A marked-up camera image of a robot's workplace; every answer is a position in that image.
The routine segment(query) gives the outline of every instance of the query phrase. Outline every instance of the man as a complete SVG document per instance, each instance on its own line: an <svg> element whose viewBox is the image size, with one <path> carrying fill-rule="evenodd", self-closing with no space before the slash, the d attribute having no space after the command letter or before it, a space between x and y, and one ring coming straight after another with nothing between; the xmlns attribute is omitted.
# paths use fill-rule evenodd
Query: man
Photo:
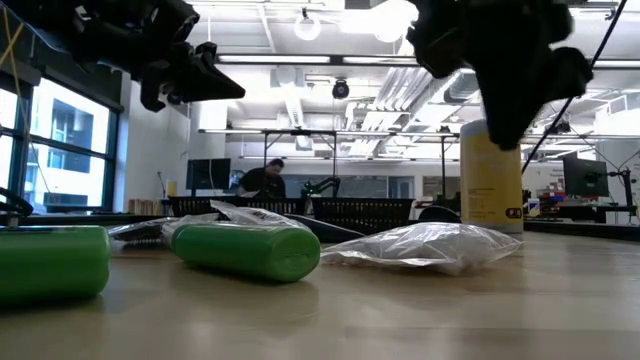
<svg viewBox="0 0 640 360"><path fill-rule="evenodd" d="M249 170L240 179L240 196L257 197L287 197L284 180L280 177L280 172L284 168L284 161L273 159L264 168Z"/></svg>

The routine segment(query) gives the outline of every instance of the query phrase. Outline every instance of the computer monitor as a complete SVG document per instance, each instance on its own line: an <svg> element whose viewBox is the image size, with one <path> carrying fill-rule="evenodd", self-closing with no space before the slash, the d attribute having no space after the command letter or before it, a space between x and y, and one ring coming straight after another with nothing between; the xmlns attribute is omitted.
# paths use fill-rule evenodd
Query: computer monitor
<svg viewBox="0 0 640 360"><path fill-rule="evenodd" d="M192 195L195 195L195 190L227 190L230 172L231 159L189 160L187 189L191 189Z"/></svg>
<svg viewBox="0 0 640 360"><path fill-rule="evenodd" d="M607 163L575 158L562 159L567 195L609 196Z"/></svg>

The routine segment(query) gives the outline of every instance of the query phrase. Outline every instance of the green cylinder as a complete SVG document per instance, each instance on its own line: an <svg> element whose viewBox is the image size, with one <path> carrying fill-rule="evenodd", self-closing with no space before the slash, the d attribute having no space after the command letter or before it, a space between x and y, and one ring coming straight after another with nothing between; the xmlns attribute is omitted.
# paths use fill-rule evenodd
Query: green cylinder
<svg viewBox="0 0 640 360"><path fill-rule="evenodd" d="M288 226L184 225L172 247L186 263L275 282L298 281L320 261L318 238Z"/></svg>
<svg viewBox="0 0 640 360"><path fill-rule="evenodd" d="M93 297L110 256L102 227L1 228L0 305Z"/></svg>

